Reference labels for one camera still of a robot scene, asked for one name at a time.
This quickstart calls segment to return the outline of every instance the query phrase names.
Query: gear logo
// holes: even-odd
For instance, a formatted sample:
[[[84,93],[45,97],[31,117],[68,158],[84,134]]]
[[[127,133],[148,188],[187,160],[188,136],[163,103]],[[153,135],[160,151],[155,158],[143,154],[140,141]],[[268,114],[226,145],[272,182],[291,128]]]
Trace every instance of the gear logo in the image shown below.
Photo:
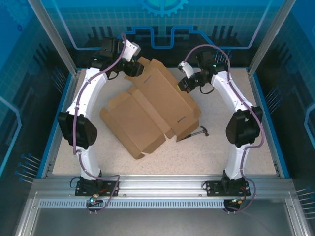
[[[0,0],[0,8],[4,7],[18,24],[22,24],[29,15],[27,0]]]
[[[148,14],[153,13],[154,16],[164,17],[165,15],[177,14],[177,11],[182,10],[188,0],[139,0],[142,10],[147,10]]]

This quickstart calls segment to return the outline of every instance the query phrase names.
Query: cardboard flap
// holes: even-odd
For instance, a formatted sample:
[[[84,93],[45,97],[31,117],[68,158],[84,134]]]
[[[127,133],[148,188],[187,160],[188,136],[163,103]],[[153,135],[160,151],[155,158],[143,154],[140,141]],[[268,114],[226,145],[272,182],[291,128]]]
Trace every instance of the cardboard flap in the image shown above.
[[[160,135],[163,135],[162,131],[131,95],[118,107],[112,109],[110,115],[141,151]]]
[[[151,154],[154,152],[159,146],[161,146],[165,142],[165,136],[160,135],[156,140],[154,140],[151,144],[149,144],[142,152]]]
[[[182,140],[184,137],[186,137],[188,134],[191,134],[198,127],[199,127],[199,120],[195,119],[194,122],[192,122],[192,124],[190,126],[188,126],[179,135],[177,135],[176,141],[178,142],[178,141]]]
[[[174,75],[169,71],[169,69],[167,69],[164,64],[158,60],[155,60],[155,59],[152,59],[151,63],[150,63],[150,66],[152,67],[155,67],[157,68],[161,74],[167,78],[168,82],[174,87],[176,88],[176,92],[183,98],[183,100],[189,105],[189,107],[191,108],[191,110],[195,110],[195,109],[198,109],[198,111],[196,111],[196,117],[195,118],[198,118],[201,116],[201,112],[200,112],[200,109],[199,109],[199,106],[196,104],[196,102],[192,99],[192,97],[186,93],[186,92],[183,92],[183,91],[180,91],[178,89],[178,80],[174,77]]]
[[[191,114],[192,110],[176,92],[176,88],[170,85],[168,79],[156,69],[139,90],[164,121],[173,128],[183,117]]]
[[[169,130],[167,133],[165,133],[168,139],[171,139],[174,137],[175,133],[173,130]]]
[[[150,60],[144,58],[144,57],[140,57],[138,59],[138,62],[143,65],[144,67],[148,66],[150,64]]]
[[[140,57],[138,59],[138,62],[144,66],[143,72],[141,75],[137,76],[137,77],[131,77],[128,75],[125,75],[125,79],[126,80],[130,80],[131,82],[133,82],[136,86],[140,85],[143,83],[143,81],[145,80],[145,78],[148,76],[148,74],[151,72],[151,67],[150,67],[150,61],[144,57]]]
[[[112,110],[117,107],[119,104],[124,102],[127,98],[131,97],[131,95],[127,92],[122,92],[113,99],[108,102],[108,110]]]
[[[189,129],[189,127],[191,127],[192,124],[195,124],[196,121],[198,121],[198,119],[194,118],[194,114],[193,113],[190,113],[185,118],[183,118],[180,122],[178,122],[176,125],[174,125],[172,127],[172,130],[174,131],[174,133],[175,133],[175,135],[177,137],[181,137],[181,136],[183,136],[183,134],[184,134],[184,137],[185,137],[188,134],[190,134],[192,131],[194,131],[194,129],[190,130],[192,128]]]
[[[124,147],[129,151],[134,159],[140,159],[144,157],[141,150],[137,148],[134,142],[128,137],[128,135],[121,129],[121,127],[116,123],[110,113],[102,108],[100,111],[100,117],[108,126],[108,128],[114,133],[114,135],[121,141]]]
[[[133,98],[139,103],[142,109],[148,114],[148,116],[153,120],[157,127],[164,133],[169,134],[171,127],[165,122],[161,115],[156,111],[156,109],[151,105],[151,103],[146,99],[146,97],[138,90],[135,86],[132,86],[129,91],[132,92]]]

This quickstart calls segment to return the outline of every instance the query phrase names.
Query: speckled white table surface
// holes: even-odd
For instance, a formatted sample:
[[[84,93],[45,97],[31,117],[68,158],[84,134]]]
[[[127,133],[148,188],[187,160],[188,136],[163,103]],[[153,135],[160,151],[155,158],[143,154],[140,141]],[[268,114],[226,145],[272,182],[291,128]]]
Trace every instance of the speckled white table surface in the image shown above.
[[[170,69],[174,76],[180,80],[183,74],[178,69]],[[252,89],[245,69],[232,69],[232,78],[244,96],[255,104]],[[201,175],[222,174],[228,161],[229,145],[225,128],[231,118],[231,112],[220,94],[214,90],[211,94],[203,95],[199,89],[191,92],[191,96],[201,109],[200,125],[208,129],[209,136],[196,135],[189,139],[176,142],[176,137],[166,140],[152,154],[146,154],[139,160],[134,160],[120,141],[107,128],[99,117],[99,111],[106,107],[114,96],[126,91],[132,83],[124,79],[124,74],[108,81],[100,91],[93,108],[92,123],[98,130],[95,142],[98,164],[103,174],[176,174]],[[203,87],[208,91],[210,85]],[[245,166],[247,174],[275,174],[275,168],[269,151],[267,141],[255,150],[250,150]],[[55,166],[54,175],[80,175],[80,166],[77,157],[72,154],[72,146],[62,139]]]

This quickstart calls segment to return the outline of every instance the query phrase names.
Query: perforated metal strip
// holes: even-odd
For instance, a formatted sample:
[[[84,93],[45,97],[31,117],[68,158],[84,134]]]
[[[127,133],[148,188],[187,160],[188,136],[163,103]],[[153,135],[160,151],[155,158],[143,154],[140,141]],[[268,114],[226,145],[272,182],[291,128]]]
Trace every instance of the perforated metal strip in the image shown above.
[[[86,199],[42,199],[39,208],[85,208]],[[101,208],[104,202],[93,208]],[[108,205],[110,209],[204,209],[224,208],[221,199],[112,199]]]

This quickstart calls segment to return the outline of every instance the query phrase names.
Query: metal rod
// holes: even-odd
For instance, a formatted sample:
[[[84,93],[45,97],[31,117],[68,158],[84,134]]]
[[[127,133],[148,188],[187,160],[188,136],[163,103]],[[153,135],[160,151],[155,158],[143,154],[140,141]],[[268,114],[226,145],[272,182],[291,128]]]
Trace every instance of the metal rod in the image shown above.
[[[305,196],[305,195],[309,195],[309,194],[313,194],[315,192],[309,192],[309,193],[304,193],[304,194],[300,194],[300,195],[297,195],[298,197],[301,197],[301,196]]]
[[[65,78],[65,76],[57,69],[57,72],[58,72],[58,74],[61,76],[61,78],[62,78],[62,80],[63,80],[63,83],[64,83],[64,85],[66,84],[66,82],[67,82],[67,79]]]
[[[20,177],[20,181],[25,181],[25,182],[27,182],[27,183],[33,184],[33,182],[30,182],[30,181],[28,181],[28,180],[26,180],[26,179],[23,179],[22,177]]]
[[[32,175],[32,176],[35,176],[36,177],[36,175],[34,175],[33,173],[31,173],[31,172],[28,172],[27,170],[25,170],[25,169],[23,169],[22,170],[22,173],[27,173],[27,174],[29,174],[29,175]]]
[[[60,73],[56,70],[54,70],[54,75],[56,76],[56,78],[60,81],[60,83],[65,86],[65,81],[63,80],[62,76],[60,75]]]
[[[304,201],[304,200],[315,200],[315,197],[312,195],[310,198],[303,198],[303,199],[299,199],[300,201]]]
[[[29,176],[26,176],[26,175],[24,175],[24,174],[21,174],[21,173],[19,173],[18,171],[15,171],[14,174],[15,174],[16,176],[17,176],[17,175],[21,175],[21,176],[26,177],[26,178],[34,179],[34,178],[32,178],[32,177],[29,177]]]
[[[277,95],[271,94],[268,98],[265,98],[266,103],[269,103],[271,99],[275,98]]]
[[[309,205],[309,204],[314,204],[314,202],[313,202],[313,203],[303,203],[303,204],[301,204],[301,206],[303,206],[303,205]]]
[[[307,188],[298,190],[298,191],[296,191],[296,192],[299,193],[299,192],[302,192],[302,191],[305,191],[305,190],[309,190],[309,191],[310,191],[310,190],[311,190],[311,187],[308,186]]]
[[[32,156],[32,154],[28,153],[28,157],[34,158],[35,160],[41,162],[41,160],[37,159],[36,157]]]
[[[223,56],[223,54],[221,55],[221,59],[220,59],[220,62],[222,61],[222,58],[223,58],[224,56]]]
[[[36,161],[33,161],[33,160],[27,158],[26,156],[24,157],[24,159],[27,159],[27,160],[31,161],[32,163],[35,163],[36,165],[40,165],[40,163],[38,163],[38,162],[36,162]]]
[[[273,112],[275,109],[277,109],[280,106],[280,103],[277,102],[272,108],[269,109],[270,112]]]
[[[30,162],[28,162],[28,161],[26,161],[26,162],[25,162],[25,164],[26,164],[26,165],[30,165],[30,166],[33,166],[34,168],[38,169],[38,167],[37,167],[37,166],[35,166],[35,165],[32,165],[32,164],[31,164]]]
[[[63,86],[62,86],[62,84],[60,83],[60,81],[58,80],[58,78],[57,78],[57,77],[54,77],[54,76],[52,76],[51,78],[54,80],[55,84],[60,88],[60,90],[62,90],[62,89],[63,89]]]
[[[275,112],[275,110],[280,107],[280,104],[277,105],[277,107],[275,109],[272,110],[272,112],[270,112],[270,114],[272,114],[273,112]]]
[[[227,58],[229,57],[229,55],[230,55],[230,50],[229,50],[229,52],[227,53]],[[224,63],[226,63],[226,62],[227,62],[227,58],[225,58]]]
[[[59,74],[57,74],[55,71],[54,71],[54,74],[55,74],[55,76],[56,76],[56,80],[60,83],[60,85],[62,86],[62,88],[64,88],[65,82],[63,81],[62,77],[61,77]]]
[[[267,106],[270,106],[270,104],[275,100],[275,99],[278,99],[278,95],[276,94],[272,99],[268,100],[266,103],[267,103]]]
[[[309,208],[302,208],[302,210],[309,210],[309,209],[314,209],[315,207],[309,207]]]
[[[271,94],[273,94],[276,91],[276,88],[272,88],[270,90],[270,92],[265,96],[265,99],[267,99],[267,97],[269,97]]]
[[[39,0],[28,0],[28,2],[31,5],[37,18],[39,19],[40,23],[44,27],[46,33],[48,34],[48,37],[55,46],[61,59],[65,63],[67,69],[72,75],[75,75],[77,72],[77,68],[42,2]]]
[[[274,41],[278,30],[283,25],[285,19],[287,18],[288,14],[291,11],[296,0],[287,0],[283,1],[279,11],[277,12],[270,28],[265,34],[264,39],[262,40],[251,64],[250,64],[250,75],[254,75],[255,71],[257,70],[258,66],[260,65],[262,59],[265,57],[271,43]]]
[[[217,50],[217,54],[216,54],[216,57],[215,57],[215,61],[217,61],[218,52],[219,52],[219,51]]]
[[[272,110],[275,106],[277,106],[278,104],[279,104],[279,102],[281,102],[281,98],[276,102],[276,103],[274,103],[273,105],[272,105],[272,107],[270,108],[270,110]]]
[[[57,68],[57,67],[56,67],[56,69],[57,69],[58,73],[61,75],[61,77],[63,78],[63,80],[66,82],[67,79],[66,79],[66,77],[63,75],[61,69],[60,69],[60,68]]]
[[[273,102],[271,102],[271,104],[268,104],[268,109],[270,109],[278,101],[279,99],[276,98]]]
[[[19,162],[19,163],[18,163],[18,166],[19,166],[19,167],[20,167],[20,166],[22,166],[22,167],[24,167],[24,168],[26,168],[26,169],[29,169],[29,170],[34,171],[34,172],[36,172],[36,173],[37,173],[37,171],[36,171],[36,170],[33,170],[33,169],[31,169],[30,167],[27,167],[27,166],[25,166],[25,165],[22,165],[22,163],[21,163],[21,162]]]
[[[275,91],[277,91],[277,90],[276,90],[276,89],[273,90],[272,93],[269,92],[268,96],[265,97],[266,102],[271,99],[271,97],[273,96],[273,94],[275,93]]]
[[[63,92],[61,92],[61,89],[58,87],[58,85],[56,83],[54,83],[54,86],[56,87],[56,89],[62,94]]]
[[[203,133],[203,130],[199,131],[199,132],[196,132],[196,133],[193,133],[193,134],[191,134],[191,136],[194,136],[194,135],[197,135],[197,134],[201,134],[201,133]]]
[[[64,86],[58,77],[56,77],[55,83],[59,86],[61,90],[63,90]]]

